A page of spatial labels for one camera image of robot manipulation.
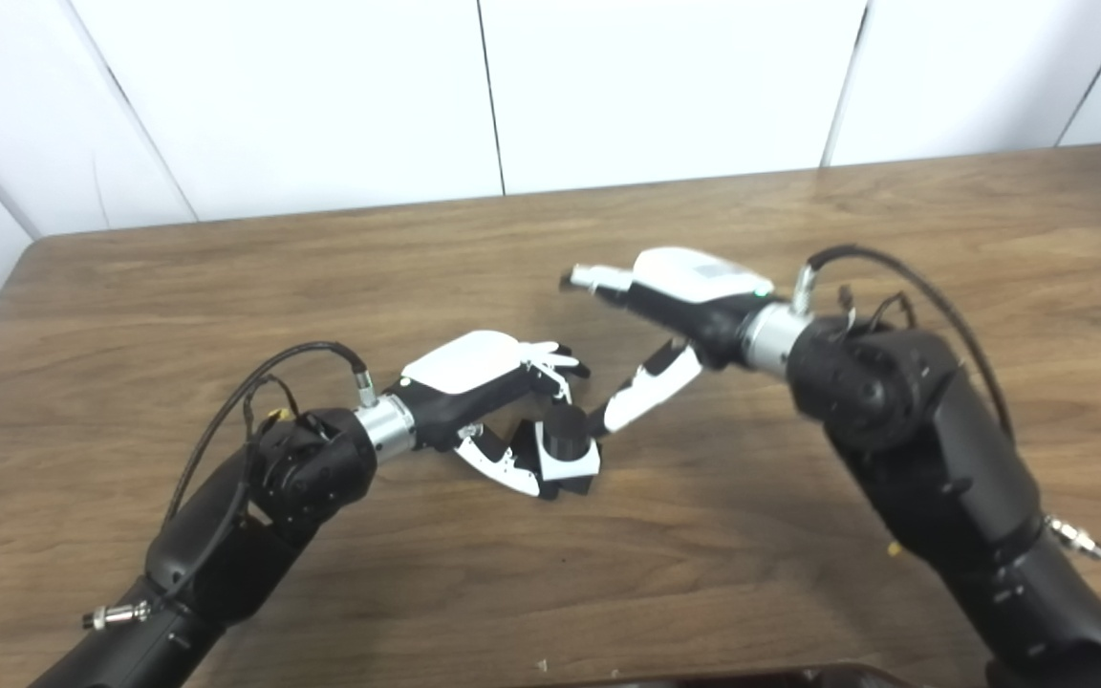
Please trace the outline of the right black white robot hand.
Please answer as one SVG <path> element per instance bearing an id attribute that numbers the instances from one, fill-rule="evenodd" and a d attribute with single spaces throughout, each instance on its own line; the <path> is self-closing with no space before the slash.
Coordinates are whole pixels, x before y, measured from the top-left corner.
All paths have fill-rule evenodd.
<path id="1" fill-rule="evenodd" d="M 595 439 L 655 409 L 706 370 L 746 365 L 746 328 L 781 301 L 756 271 L 687 247 L 647 248 L 630 269 L 577 263 L 563 274 L 560 288 L 592 293 L 672 334 L 587 415 Z"/>

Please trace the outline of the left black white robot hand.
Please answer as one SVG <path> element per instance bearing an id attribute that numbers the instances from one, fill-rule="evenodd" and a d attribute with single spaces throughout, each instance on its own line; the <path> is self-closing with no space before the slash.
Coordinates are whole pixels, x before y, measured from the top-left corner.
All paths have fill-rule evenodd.
<path id="1" fill-rule="evenodd" d="M 528 396 L 570 404 L 570 376 L 592 374 L 559 341 L 520 341 L 476 330 L 403 367 L 384 397 L 396 401 L 408 419 L 412 450 L 455 454 L 498 484 L 553 501 L 559 488 L 539 476 L 528 436 L 515 434 L 506 441 L 486 427 L 486 417 Z"/>

